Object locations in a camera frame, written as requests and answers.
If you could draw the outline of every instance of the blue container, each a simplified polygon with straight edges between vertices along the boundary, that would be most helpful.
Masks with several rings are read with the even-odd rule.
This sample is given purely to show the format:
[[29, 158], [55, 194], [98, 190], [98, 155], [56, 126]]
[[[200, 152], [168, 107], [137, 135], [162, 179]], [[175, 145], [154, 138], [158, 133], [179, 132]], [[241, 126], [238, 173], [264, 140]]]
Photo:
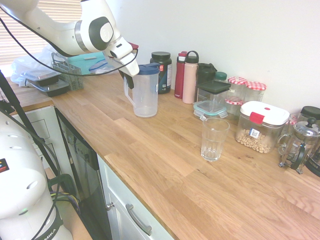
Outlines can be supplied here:
[[102, 52], [93, 52], [81, 54], [78, 56], [68, 57], [68, 63], [81, 69], [81, 74], [90, 74], [89, 68], [97, 62], [104, 60], [105, 56]]

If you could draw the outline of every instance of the dishwasher door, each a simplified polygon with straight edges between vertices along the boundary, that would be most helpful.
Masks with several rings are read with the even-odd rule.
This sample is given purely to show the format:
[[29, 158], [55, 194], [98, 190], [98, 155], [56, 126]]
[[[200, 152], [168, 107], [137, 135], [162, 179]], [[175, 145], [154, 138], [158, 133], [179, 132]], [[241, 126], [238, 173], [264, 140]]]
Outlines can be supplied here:
[[81, 217], [91, 236], [111, 240], [97, 153], [56, 109], [73, 172]]

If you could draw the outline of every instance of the red checkered lid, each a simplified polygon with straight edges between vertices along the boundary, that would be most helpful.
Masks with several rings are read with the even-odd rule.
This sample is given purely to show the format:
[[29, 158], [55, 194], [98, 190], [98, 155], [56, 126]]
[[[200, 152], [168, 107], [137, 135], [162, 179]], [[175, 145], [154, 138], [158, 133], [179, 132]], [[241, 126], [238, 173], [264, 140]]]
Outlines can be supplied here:
[[258, 81], [248, 81], [245, 85], [248, 89], [252, 90], [264, 91], [267, 89], [267, 85]]
[[228, 82], [231, 84], [244, 85], [248, 81], [244, 77], [241, 76], [232, 76], [228, 78]]
[[228, 100], [228, 99], [226, 99], [225, 102], [226, 102], [227, 104], [231, 104], [231, 105], [242, 105], [242, 104], [244, 104], [243, 101], [230, 101], [230, 100]]

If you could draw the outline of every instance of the white cabinet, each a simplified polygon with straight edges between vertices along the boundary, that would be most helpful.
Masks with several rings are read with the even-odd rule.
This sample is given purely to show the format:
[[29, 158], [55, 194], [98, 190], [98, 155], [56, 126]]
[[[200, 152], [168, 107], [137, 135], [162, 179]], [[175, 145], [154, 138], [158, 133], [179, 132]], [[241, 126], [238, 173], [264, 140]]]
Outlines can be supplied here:
[[108, 211], [112, 239], [173, 240], [171, 235], [99, 156], [98, 161], [105, 201], [107, 204], [113, 203], [114, 205]]
[[[25, 114], [39, 137], [43, 138], [45, 140], [45, 143], [55, 153], [59, 161], [62, 173], [69, 174], [73, 178], [74, 175], [72, 173], [68, 154], [61, 135], [55, 108], [53, 106], [47, 106], [36, 110], [27, 111]], [[17, 114], [13, 115], [13, 117], [22, 123], [20, 117]], [[33, 143], [32, 145], [34, 146], [38, 155], [40, 157], [43, 157], [38, 146], [35, 143]], [[49, 165], [45, 158], [42, 158], [42, 160], [44, 168], [49, 168]]]

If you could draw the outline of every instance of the window blind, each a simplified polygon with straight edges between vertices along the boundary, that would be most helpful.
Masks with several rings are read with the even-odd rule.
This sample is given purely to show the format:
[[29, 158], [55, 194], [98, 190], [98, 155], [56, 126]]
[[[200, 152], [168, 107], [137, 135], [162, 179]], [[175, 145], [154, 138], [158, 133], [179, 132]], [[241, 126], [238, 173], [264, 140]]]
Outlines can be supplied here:
[[[73, 22], [81, 17], [80, 0], [40, 0], [37, 6], [57, 22]], [[39, 53], [48, 44], [2, 10], [0, 10], [0, 17], [30, 53]], [[11, 38], [0, 23], [0, 65], [11, 64], [14, 59], [24, 55], [27, 55], [26, 52]]]

